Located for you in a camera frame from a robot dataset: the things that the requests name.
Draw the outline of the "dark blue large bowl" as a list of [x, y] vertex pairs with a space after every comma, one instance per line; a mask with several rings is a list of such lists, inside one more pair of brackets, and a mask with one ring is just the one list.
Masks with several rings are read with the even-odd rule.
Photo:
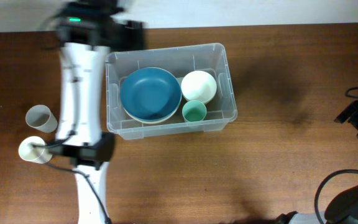
[[181, 103], [181, 88], [168, 71], [141, 68], [122, 83], [120, 99], [123, 108], [136, 118], [155, 120], [169, 115]]

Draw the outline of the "white small bowl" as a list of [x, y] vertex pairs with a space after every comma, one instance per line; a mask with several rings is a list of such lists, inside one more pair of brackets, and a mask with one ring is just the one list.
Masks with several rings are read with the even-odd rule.
[[206, 105], [214, 98], [216, 91], [214, 77], [201, 70], [188, 73], [181, 81], [181, 92], [187, 101], [197, 100]]

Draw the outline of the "cream large bowl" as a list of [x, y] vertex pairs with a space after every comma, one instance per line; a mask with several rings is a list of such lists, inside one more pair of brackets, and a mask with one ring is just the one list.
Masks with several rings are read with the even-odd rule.
[[162, 123], [168, 119], [170, 119], [179, 109], [179, 106], [177, 106], [177, 108], [175, 110], [173, 110], [169, 115], [165, 116], [164, 118], [161, 119], [155, 119], [155, 120], [146, 120], [146, 119], [140, 119], [140, 118], [136, 118], [135, 116], [131, 115], [129, 112], [127, 112], [125, 109], [124, 111], [126, 112], [127, 115], [129, 115], [132, 119], [141, 122], [141, 123], [145, 123], [145, 124], [157, 124], [157, 123]]

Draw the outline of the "mint green cup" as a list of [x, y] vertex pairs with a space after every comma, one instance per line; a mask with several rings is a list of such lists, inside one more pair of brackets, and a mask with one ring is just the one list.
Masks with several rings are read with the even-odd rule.
[[186, 122], [197, 122], [205, 119], [207, 109], [201, 101], [191, 100], [184, 104], [181, 112]]

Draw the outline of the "grey translucent cup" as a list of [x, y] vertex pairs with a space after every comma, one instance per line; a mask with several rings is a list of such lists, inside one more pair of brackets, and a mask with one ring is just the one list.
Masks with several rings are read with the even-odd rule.
[[52, 133], [58, 126], [56, 117], [49, 107], [45, 105], [35, 105], [31, 107], [26, 113], [25, 121], [31, 128], [44, 133]]

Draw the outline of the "cream cup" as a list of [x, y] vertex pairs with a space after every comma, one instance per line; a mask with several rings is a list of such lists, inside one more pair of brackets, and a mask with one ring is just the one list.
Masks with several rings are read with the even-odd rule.
[[30, 136], [20, 143], [18, 154], [24, 161], [45, 164], [51, 160], [52, 155], [44, 146], [45, 141], [42, 138]]

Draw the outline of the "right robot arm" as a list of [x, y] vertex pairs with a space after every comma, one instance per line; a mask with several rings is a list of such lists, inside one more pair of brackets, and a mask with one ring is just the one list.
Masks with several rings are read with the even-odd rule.
[[[358, 100], [350, 103], [334, 121], [336, 123], [344, 123], [347, 121], [358, 130]], [[322, 183], [320, 183], [315, 193], [313, 202], [314, 213], [303, 214], [291, 212], [288, 214], [281, 214], [274, 222], [281, 224], [358, 224], [358, 185], [339, 193], [332, 199], [325, 211], [320, 212], [318, 208], [319, 196], [323, 187], [329, 180], [340, 174], [358, 174], [358, 170], [343, 169], [329, 174]]]

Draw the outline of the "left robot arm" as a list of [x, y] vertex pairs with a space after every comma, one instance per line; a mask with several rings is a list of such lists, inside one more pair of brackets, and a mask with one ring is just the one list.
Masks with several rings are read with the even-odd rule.
[[143, 23], [116, 22], [126, 10], [123, 1], [69, 1], [40, 28], [56, 21], [62, 85], [60, 120], [55, 139], [44, 148], [67, 157], [70, 167], [46, 165], [74, 175], [79, 223], [110, 223], [106, 208], [106, 177], [114, 152], [113, 133], [101, 129], [100, 103], [106, 56], [142, 50]]

